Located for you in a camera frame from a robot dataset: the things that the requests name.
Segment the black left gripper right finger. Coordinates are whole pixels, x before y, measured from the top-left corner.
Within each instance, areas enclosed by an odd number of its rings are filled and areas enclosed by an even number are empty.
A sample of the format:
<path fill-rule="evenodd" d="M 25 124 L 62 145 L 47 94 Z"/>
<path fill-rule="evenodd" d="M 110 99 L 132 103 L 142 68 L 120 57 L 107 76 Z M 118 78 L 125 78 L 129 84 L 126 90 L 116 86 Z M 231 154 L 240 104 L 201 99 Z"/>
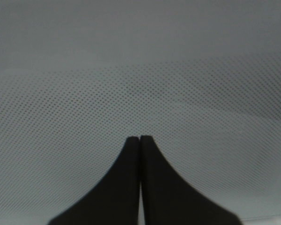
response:
<path fill-rule="evenodd" d="M 147 225 L 240 225 L 237 215 L 189 185 L 152 136 L 140 138 L 141 192 Z"/>

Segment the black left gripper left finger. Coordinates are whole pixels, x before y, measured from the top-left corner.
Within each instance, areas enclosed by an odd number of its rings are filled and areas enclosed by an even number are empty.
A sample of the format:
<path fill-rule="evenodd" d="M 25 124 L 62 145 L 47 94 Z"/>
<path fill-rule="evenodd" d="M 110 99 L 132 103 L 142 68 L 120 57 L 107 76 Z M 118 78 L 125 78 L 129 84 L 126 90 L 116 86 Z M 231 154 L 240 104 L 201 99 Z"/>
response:
<path fill-rule="evenodd" d="M 140 140 L 128 137 L 104 177 L 51 225 L 136 225 L 140 199 Z"/>

